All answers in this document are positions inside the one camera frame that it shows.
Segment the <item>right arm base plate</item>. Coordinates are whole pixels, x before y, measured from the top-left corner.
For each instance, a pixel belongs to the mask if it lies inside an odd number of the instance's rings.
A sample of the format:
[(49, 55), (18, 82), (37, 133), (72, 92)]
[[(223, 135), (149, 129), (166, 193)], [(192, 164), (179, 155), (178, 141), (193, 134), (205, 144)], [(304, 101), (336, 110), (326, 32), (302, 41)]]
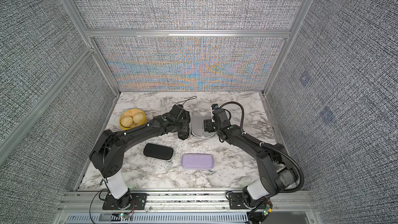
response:
[(228, 192), (226, 196), (229, 201), (230, 209), (249, 209), (244, 202), (243, 194), (241, 192)]

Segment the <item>grey zippered case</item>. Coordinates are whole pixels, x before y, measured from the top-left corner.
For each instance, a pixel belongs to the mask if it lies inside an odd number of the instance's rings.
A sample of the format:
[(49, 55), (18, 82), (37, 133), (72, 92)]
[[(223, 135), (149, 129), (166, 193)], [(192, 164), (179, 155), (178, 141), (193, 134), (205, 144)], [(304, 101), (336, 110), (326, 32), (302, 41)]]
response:
[(143, 154), (146, 157), (169, 161), (173, 158), (174, 149), (168, 146), (148, 143), (144, 147)]

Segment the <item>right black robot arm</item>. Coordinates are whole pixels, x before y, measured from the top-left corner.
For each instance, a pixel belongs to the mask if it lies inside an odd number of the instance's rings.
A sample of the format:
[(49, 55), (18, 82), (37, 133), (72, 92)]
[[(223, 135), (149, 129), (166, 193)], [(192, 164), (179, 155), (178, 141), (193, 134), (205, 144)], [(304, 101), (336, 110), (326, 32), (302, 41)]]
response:
[(258, 167), (259, 179), (243, 188), (243, 201), (249, 208), (279, 193), (293, 193), (304, 186), (304, 173), (300, 166), (286, 154), (281, 144), (262, 142), (243, 131), (239, 125), (230, 123), (227, 110), (213, 105), (211, 119), (204, 120), (204, 130), (214, 132), (220, 142), (242, 149), (252, 156)]

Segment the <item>black umbrella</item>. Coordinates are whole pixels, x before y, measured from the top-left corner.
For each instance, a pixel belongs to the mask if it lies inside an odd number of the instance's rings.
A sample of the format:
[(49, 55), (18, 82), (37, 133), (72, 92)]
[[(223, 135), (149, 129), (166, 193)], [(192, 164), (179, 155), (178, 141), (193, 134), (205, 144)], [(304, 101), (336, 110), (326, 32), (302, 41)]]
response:
[(190, 113), (185, 112), (180, 120), (180, 130), (177, 132), (180, 140), (186, 140), (190, 135)]

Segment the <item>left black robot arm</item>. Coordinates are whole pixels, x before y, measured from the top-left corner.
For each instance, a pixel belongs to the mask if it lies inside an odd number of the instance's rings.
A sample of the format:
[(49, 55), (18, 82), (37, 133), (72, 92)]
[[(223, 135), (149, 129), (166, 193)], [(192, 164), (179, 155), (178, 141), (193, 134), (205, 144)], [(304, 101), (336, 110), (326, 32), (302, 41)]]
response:
[(126, 209), (131, 205), (130, 189), (121, 172), (124, 153), (143, 141), (169, 133), (177, 133), (179, 139), (185, 140), (189, 137), (190, 120), (189, 111), (177, 104), (168, 113), (155, 116), (143, 125), (126, 131), (105, 130), (99, 136), (89, 159), (101, 173), (116, 208)]

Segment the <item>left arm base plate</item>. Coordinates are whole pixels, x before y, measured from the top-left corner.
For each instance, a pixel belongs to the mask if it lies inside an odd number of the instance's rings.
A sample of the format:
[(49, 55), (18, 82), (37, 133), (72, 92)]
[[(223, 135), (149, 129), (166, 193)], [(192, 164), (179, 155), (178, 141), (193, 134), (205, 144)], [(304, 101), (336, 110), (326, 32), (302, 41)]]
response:
[(112, 195), (107, 195), (102, 206), (102, 210), (116, 210), (116, 211), (127, 211), (127, 210), (144, 210), (147, 202), (146, 193), (130, 193), (120, 199), (115, 199)]

